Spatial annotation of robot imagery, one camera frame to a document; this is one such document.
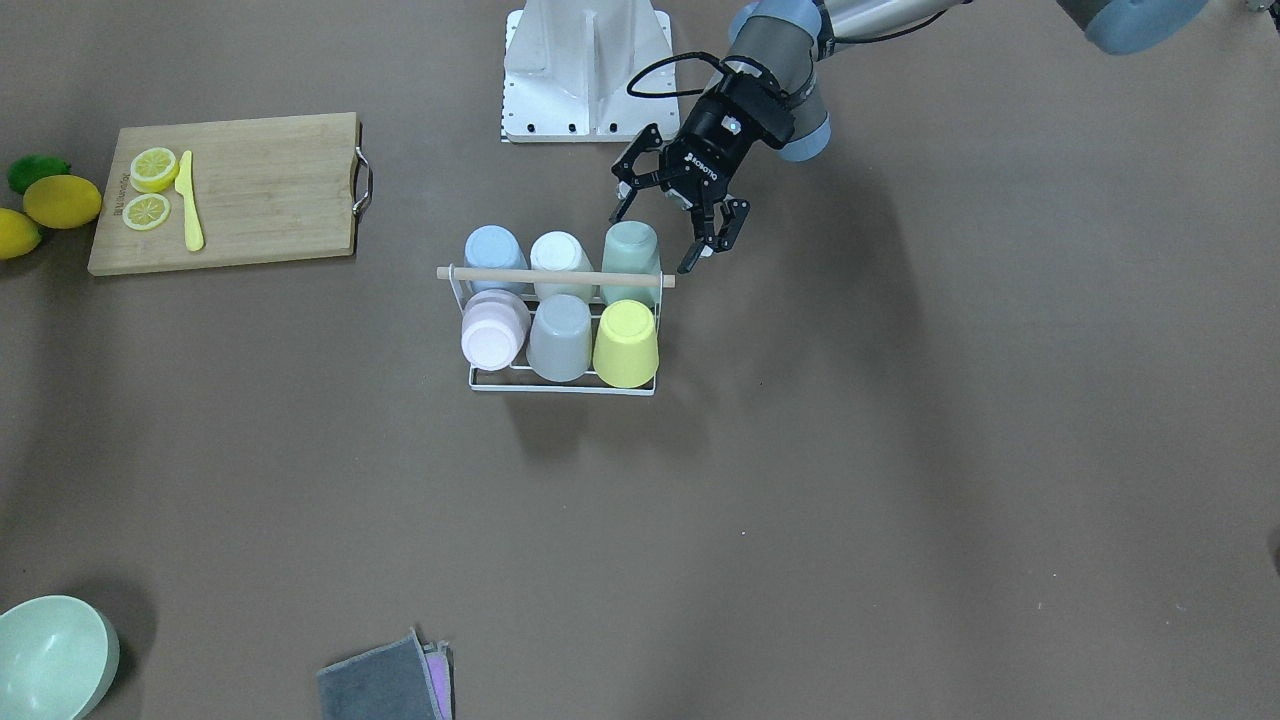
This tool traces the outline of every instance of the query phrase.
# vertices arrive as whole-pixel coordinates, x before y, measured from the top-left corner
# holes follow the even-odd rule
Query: gray surface
[[[379,173],[351,260],[0,268],[0,605],[116,620],[97,719],[317,717],[412,623],[462,720],[1280,716],[1266,17],[1112,59],[988,0],[823,63],[832,147],[748,159],[641,400],[463,382],[434,266],[484,223],[598,252],[620,150],[497,142],[513,3],[56,5],[4,9],[6,161],[358,110]],[[718,53],[737,3],[659,6]]]

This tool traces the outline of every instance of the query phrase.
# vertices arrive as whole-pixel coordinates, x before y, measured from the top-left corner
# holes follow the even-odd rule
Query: cup rack
[[[492,270],[485,268],[463,268],[448,265],[435,269],[435,277],[449,281],[453,287],[453,299],[458,304],[461,313],[471,299],[470,281],[492,282],[517,282],[517,283],[570,283],[591,286],[627,286],[627,287],[654,287],[658,290],[658,301],[653,307],[654,323],[658,325],[659,347],[662,342],[662,291],[676,287],[675,275],[644,275],[626,273],[549,273],[543,270]],[[521,300],[534,313],[538,311],[536,295],[521,295]],[[588,304],[591,307],[591,338],[599,328],[600,313],[604,311],[605,302],[600,296],[591,297]],[[648,397],[658,389],[658,375],[637,388],[617,388],[605,384],[594,369],[588,369],[586,374],[576,380],[556,383],[543,379],[525,359],[521,350],[516,361],[502,370],[481,370],[475,365],[467,369],[467,386],[476,392],[552,392],[552,393],[579,393],[579,395],[628,395]]]

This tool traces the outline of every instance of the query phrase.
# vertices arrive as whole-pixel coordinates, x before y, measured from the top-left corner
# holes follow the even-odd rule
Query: towel
[[[316,674],[324,720],[452,720],[448,647],[417,633]]]

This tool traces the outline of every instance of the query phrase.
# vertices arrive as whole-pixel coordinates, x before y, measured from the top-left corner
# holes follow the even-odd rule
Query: mint green bowl
[[[120,662],[108,619],[82,600],[28,600],[0,615],[0,717],[79,720],[102,700]]]

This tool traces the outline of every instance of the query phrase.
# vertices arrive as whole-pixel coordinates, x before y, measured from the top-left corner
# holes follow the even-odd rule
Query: blue joint cap
[[[777,18],[808,32],[817,42],[818,33],[822,32],[822,13],[818,12],[818,6],[813,4],[813,0],[760,0],[760,3],[753,4],[755,9],[742,18],[742,24],[746,24],[746,20],[754,17]],[[742,29],[737,26],[737,17],[733,18],[733,23],[730,27],[730,45],[733,44],[733,40],[737,40],[735,27]]]
[[[1084,37],[1108,55],[1142,53],[1199,14],[1208,0],[1112,0],[1084,28]]]
[[[783,145],[782,150],[778,150],[778,156],[788,163],[803,163],[817,158],[827,147],[828,142],[831,142],[829,114],[813,132]]]

